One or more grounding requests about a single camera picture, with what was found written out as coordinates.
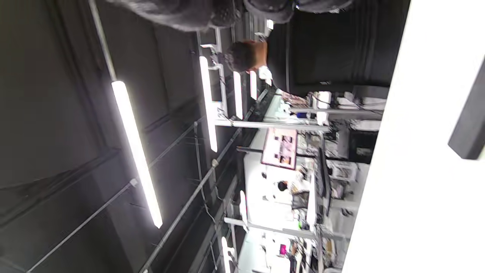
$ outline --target black panel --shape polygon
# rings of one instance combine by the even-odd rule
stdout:
[[[477,159],[485,145],[485,61],[448,145],[463,159]]]

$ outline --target man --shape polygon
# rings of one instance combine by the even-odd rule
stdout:
[[[286,24],[276,24],[266,41],[233,43],[226,52],[226,62],[235,72],[257,71],[267,66],[273,84],[286,91]]]
[[[360,0],[339,14],[295,11],[266,41],[234,43],[226,62],[236,72],[266,65],[276,87],[302,98],[354,86],[379,93],[390,86],[408,6],[409,0]]]

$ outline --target ceiling light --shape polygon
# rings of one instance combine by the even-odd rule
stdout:
[[[142,142],[138,134],[138,128],[136,127],[133,109],[129,102],[128,91],[122,81],[113,82],[111,85],[153,223],[157,228],[160,228],[162,225],[162,216],[160,214],[160,208],[158,207],[155,190],[153,189],[150,172],[148,171],[148,165],[146,164],[145,153],[143,152]]]
[[[232,261],[232,258],[231,256],[229,256],[229,252],[231,252],[231,254],[234,255],[234,248],[227,246],[227,240],[225,237],[222,237],[221,244],[222,244],[222,253],[224,257],[224,270],[226,273],[231,273],[231,267],[229,265],[229,261]]]
[[[236,101],[236,116],[243,119],[243,94],[241,92],[241,75],[234,72],[234,100]]]
[[[257,100],[258,99],[258,89],[257,89],[257,81],[256,81],[256,72],[251,71],[249,73],[249,77],[251,78],[251,98]]]
[[[247,229],[246,195],[244,194],[244,191],[241,191],[241,203],[239,203],[239,212],[241,213],[242,221],[245,225],[244,230],[248,232],[249,230]]]
[[[217,152],[217,138],[214,125],[214,120],[216,116],[215,112],[213,111],[212,92],[210,90],[209,65],[207,63],[207,58],[205,58],[204,56],[200,56],[199,61],[200,73],[202,75],[202,87],[204,88],[204,102],[206,105],[206,117],[207,127],[209,128],[210,148],[214,152]]]

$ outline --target metal rod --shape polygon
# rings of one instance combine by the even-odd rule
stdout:
[[[268,94],[268,89],[265,89],[258,97],[258,100],[256,100],[256,104],[260,103],[264,97]]]
[[[360,109],[325,109],[325,108],[290,108],[291,112],[294,113],[318,113],[318,112],[326,112],[328,114],[349,114],[349,115],[365,115],[365,114],[374,114],[374,115],[382,115],[382,110],[360,110]]]
[[[238,225],[238,226],[246,226],[243,221],[238,220],[238,219],[233,219],[233,218],[228,218],[224,217],[224,222],[231,224],[231,225]],[[300,238],[305,238],[305,239],[316,239],[315,234],[308,230],[294,230],[294,229],[275,229],[275,228],[270,228],[267,226],[261,226],[261,225],[256,225],[251,222],[248,222],[247,227],[250,228],[256,228],[256,229],[262,229],[262,230],[268,230],[272,232],[277,232],[281,234],[286,234],[290,236],[295,236],[295,237],[300,237]]]
[[[200,122],[204,117],[194,122],[194,125]],[[191,125],[185,132],[182,133],[170,146],[167,147],[159,156],[157,156],[148,167],[151,168],[156,162],[158,162],[162,157],[164,157],[175,145],[177,145],[193,128]],[[108,200],[100,209],[93,213],[88,219],[86,219],[81,225],[79,225],[74,231],[72,231],[64,240],[57,244],[51,251],[49,251],[42,259],[40,259],[32,268],[30,268],[27,273],[32,272],[37,266],[44,262],[52,253],[54,253],[59,247],[61,247],[67,240],[69,240],[74,234],[76,234],[82,227],[84,227],[90,220],[92,220],[97,214],[99,214],[105,207],[107,207],[111,202],[113,202],[118,196],[120,196],[125,190],[127,190],[131,185],[128,183],[124,188],[122,188],[116,195],[114,195],[110,200]]]
[[[215,29],[215,46],[218,53],[222,53],[221,29]],[[227,95],[226,95],[226,76],[224,75],[224,65],[219,64],[219,80],[221,85],[222,110],[227,117]]]
[[[291,124],[279,122],[255,122],[255,121],[241,121],[229,119],[216,119],[214,121],[217,126],[229,127],[244,127],[244,128],[279,128],[279,129],[294,129],[294,130],[308,130],[308,131],[322,131],[328,132],[326,126],[309,125],[309,124]]]
[[[99,38],[99,42],[101,43],[101,49],[103,50],[104,60],[106,61],[106,66],[108,67],[108,72],[110,73],[111,81],[115,82],[117,81],[116,73],[114,71],[110,50],[108,48],[108,42],[106,40],[106,36],[104,35],[103,25],[101,24],[101,18],[99,17],[99,11],[96,6],[96,0],[89,0],[89,7],[91,8],[91,14],[93,15],[97,36]]]
[[[236,147],[236,150],[238,152],[245,152],[245,153],[259,153],[259,154],[263,153],[263,150],[252,149],[252,148],[241,147],[241,146]],[[296,157],[317,158],[317,156],[311,155],[311,154],[296,154]]]
[[[36,264],[34,264],[27,273],[32,272],[37,266],[44,262],[52,253],[54,253],[58,248],[60,248],[67,240],[69,240],[74,234],[76,234],[82,227],[84,227],[92,218],[98,215],[104,208],[106,208],[111,202],[113,202],[118,196],[125,192],[128,188],[132,186],[132,181],[128,182],[121,190],[119,190],[113,197],[111,197],[104,205],[102,205],[97,211],[95,211],[88,219],[84,220],[75,230],[73,230],[69,235],[67,235],[60,243],[58,243],[53,249],[51,249],[46,255],[44,255]]]
[[[195,144],[196,144],[195,145],[195,153],[197,154],[197,169],[199,171],[199,181],[201,181],[202,180],[202,168],[200,167],[199,139],[197,138],[197,122],[194,122],[194,135],[195,135]],[[204,200],[204,208],[206,210],[206,213],[212,219],[212,222],[214,222],[214,225],[216,225],[214,217],[212,217],[212,215],[209,213],[209,208],[207,207],[206,195],[204,193],[204,190],[202,189],[202,191],[200,193],[202,193],[202,199]]]
[[[245,226],[243,221],[238,219],[228,218],[228,217],[224,217],[224,222],[232,225]],[[304,239],[312,239],[312,240],[317,239],[317,236],[309,230],[294,230],[294,229],[287,229],[287,228],[284,228],[281,230],[281,229],[270,228],[267,226],[256,225],[251,222],[248,222],[247,226],[251,228],[268,230],[268,231],[273,231],[273,232],[286,234],[290,236],[300,237]],[[322,237],[325,237],[325,238],[334,239],[334,240],[350,240],[350,238],[348,238],[344,234],[328,233],[328,232],[325,232],[324,230],[322,230],[321,232],[322,232],[321,234]]]
[[[236,133],[234,133],[234,135],[231,138],[231,140],[229,141],[229,143],[226,145],[226,147],[224,147],[224,149],[221,151],[221,153],[217,157],[217,162],[221,161],[221,159],[224,157],[224,155],[228,151],[230,145],[234,142],[234,140],[236,139],[237,135],[240,132],[241,132],[241,129],[237,130]],[[207,180],[209,179],[209,177],[210,177],[210,175],[212,174],[213,171],[215,171],[215,167],[211,167],[207,171],[207,173],[204,176],[204,178],[200,181],[199,186],[197,186],[197,188],[194,190],[194,192],[192,193],[192,195],[188,199],[188,201],[185,204],[185,206],[179,212],[179,214],[177,215],[177,217],[173,221],[172,225],[170,225],[170,227],[168,228],[167,232],[165,233],[165,235],[163,236],[163,238],[158,243],[157,247],[153,250],[153,252],[150,255],[150,257],[148,258],[148,260],[145,262],[145,264],[143,265],[143,267],[140,269],[140,271],[139,271],[140,273],[143,273],[143,272],[145,272],[145,270],[148,270],[148,267],[151,265],[151,263],[153,262],[153,260],[155,260],[155,257],[157,256],[158,252],[162,249],[163,245],[165,245],[165,243],[168,240],[168,237],[170,236],[170,234],[172,234],[172,232],[174,231],[174,229],[177,226],[178,222],[180,221],[180,219],[182,219],[182,216],[185,214],[185,212],[189,208],[190,204],[194,201],[195,197],[197,196],[197,194],[199,193],[199,191],[202,189],[202,187],[204,186],[204,184],[207,182]]]

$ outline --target cable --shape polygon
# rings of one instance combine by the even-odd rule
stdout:
[[[317,96],[315,96],[315,94],[311,94],[316,100],[318,100],[319,102],[323,102],[323,103],[326,103],[328,104],[329,106],[331,105],[329,102],[324,102],[322,100],[320,100],[319,98],[317,98]]]

